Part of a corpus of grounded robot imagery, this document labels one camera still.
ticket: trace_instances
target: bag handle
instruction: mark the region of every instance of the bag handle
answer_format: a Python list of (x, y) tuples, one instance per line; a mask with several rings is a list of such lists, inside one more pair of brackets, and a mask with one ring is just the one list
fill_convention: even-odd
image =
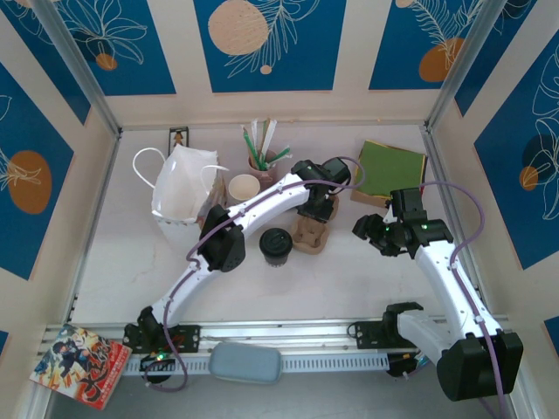
[(216, 164), (209, 164), (208, 166), (204, 166), (201, 170), (200, 170), (200, 182), (202, 183), (202, 186), (204, 186), (204, 189), (206, 190), (206, 195), (209, 195), (211, 192), (211, 187), (213, 186), (213, 183), (211, 184), (211, 186), (208, 188), (205, 184), (204, 184), (204, 177), (202, 176), (202, 172), (204, 171), (205, 168), (216, 168), (217, 170), (225, 170), (225, 171), (229, 171), (228, 168), (224, 168), (223, 166), (218, 166)]
[(134, 169), (134, 172), (138, 175), (138, 177), (140, 177), (140, 179), (142, 179), (145, 183), (147, 183), (147, 185), (151, 188), (151, 189), (155, 189), (155, 185), (153, 185), (150, 181), (148, 181), (148, 179), (146, 179), (145, 177), (143, 177), (141, 175), (141, 173), (138, 171), (138, 169), (136, 168), (136, 159), (138, 158), (138, 156), (143, 153), (144, 151), (156, 151), (161, 158), (163, 159), (163, 163), (165, 162), (165, 156), (163, 155), (163, 153), (161, 152), (161, 150), (157, 149), (157, 148), (153, 148), (153, 147), (148, 147), (148, 148), (143, 148), (142, 150), (140, 150), (138, 153), (136, 153), (136, 155), (134, 156), (134, 159), (132, 160), (132, 168)]

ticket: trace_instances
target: cup lid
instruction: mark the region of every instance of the cup lid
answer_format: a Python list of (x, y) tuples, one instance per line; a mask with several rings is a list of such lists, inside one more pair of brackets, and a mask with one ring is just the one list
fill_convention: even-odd
[(260, 237), (260, 250), (267, 258), (284, 258), (293, 248), (293, 240), (283, 229), (266, 230)]

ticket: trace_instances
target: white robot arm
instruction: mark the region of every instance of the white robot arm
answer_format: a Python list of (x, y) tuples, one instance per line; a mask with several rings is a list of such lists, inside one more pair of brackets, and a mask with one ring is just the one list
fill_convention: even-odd
[(353, 232), (384, 256), (408, 253), (445, 311), (447, 328), (429, 319), (417, 303), (389, 306), (380, 327), (384, 337), (409, 341), (420, 349), (437, 366), (441, 388), (453, 401), (496, 395), (494, 363), (502, 393), (510, 393), (520, 366), (521, 340), (516, 333), (504, 333), (459, 260), (452, 261), (452, 235), (442, 220), (427, 218), (420, 189), (392, 191), (387, 216), (364, 216)]
[[(190, 264), (186, 271), (165, 296), (141, 311), (139, 326), (127, 326), (125, 338), (128, 332), (139, 331), (150, 351), (165, 351), (173, 339), (169, 329), (181, 321), (190, 296), (221, 272), (242, 263), (247, 237), (293, 207), (304, 216), (326, 222), (332, 211), (329, 194), (349, 178), (348, 167), (340, 158), (323, 165), (299, 161), (291, 173), (250, 201), (227, 210), (220, 206), (211, 209), (200, 242), (187, 255)], [(509, 393), (520, 366), (520, 339), (515, 333), (502, 331), (457, 260), (453, 267), (465, 279), (463, 287), (459, 285), (450, 266), (455, 249), (452, 235), (443, 221), (427, 219), (419, 189), (393, 191), (391, 209), (384, 219), (364, 216), (353, 232), (369, 239), (384, 256), (409, 253), (417, 261), (445, 310), (448, 330), (429, 319), (417, 303), (387, 307), (382, 329), (389, 339), (409, 341), (426, 354), (437, 365), (446, 395), (462, 400), (496, 394), (484, 343), (485, 327), (499, 361), (504, 392)]]

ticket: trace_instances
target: green straw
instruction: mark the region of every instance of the green straw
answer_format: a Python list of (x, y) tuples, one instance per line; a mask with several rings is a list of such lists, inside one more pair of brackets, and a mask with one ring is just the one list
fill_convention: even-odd
[(248, 149), (251, 150), (252, 157), (254, 157), (254, 161), (256, 162), (256, 165), (258, 166), (257, 169), (260, 170), (260, 171), (266, 170), (265, 168), (263, 168), (262, 164), (259, 161), (259, 155), (256, 153), (256, 149), (254, 148), (254, 144), (252, 144), (252, 141), (249, 138), (245, 127), (243, 127), (243, 136), (245, 137), (246, 145), (248, 146)]
[(273, 163), (276, 160), (280, 159), (281, 157), (283, 157), (284, 155), (286, 155), (287, 153), (289, 153), (291, 151), (291, 148), (286, 148), (285, 150), (283, 150), (281, 153), (279, 153), (278, 155), (276, 155), (273, 159), (271, 159), (268, 163)]

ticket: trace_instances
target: green notebook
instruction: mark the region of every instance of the green notebook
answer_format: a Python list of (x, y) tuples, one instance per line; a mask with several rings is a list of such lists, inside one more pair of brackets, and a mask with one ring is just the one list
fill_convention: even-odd
[[(365, 141), (359, 162), (367, 173), (365, 183), (354, 191), (351, 199), (373, 205), (383, 205), (395, 189), (416, 187), (424, 181), (427, 157), (413, 151)], [(355, 183), (361, 181), (357, 170)]]

